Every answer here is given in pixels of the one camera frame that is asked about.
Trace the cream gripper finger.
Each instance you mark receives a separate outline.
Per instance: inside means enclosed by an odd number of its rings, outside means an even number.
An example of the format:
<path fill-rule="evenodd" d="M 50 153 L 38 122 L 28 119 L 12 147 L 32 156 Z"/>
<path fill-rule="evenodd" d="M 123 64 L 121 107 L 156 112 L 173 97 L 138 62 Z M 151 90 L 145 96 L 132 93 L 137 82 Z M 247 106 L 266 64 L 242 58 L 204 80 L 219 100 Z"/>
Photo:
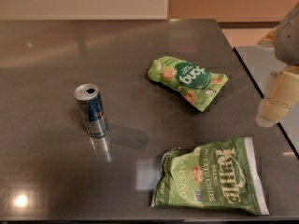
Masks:
<path fill-rule="evenodd" d="M 256 122 L 261 127 L 272 127 L 281 121 L 299 101 L 299 66 L 286 65 L 273 71 L 267 79 Z"/>

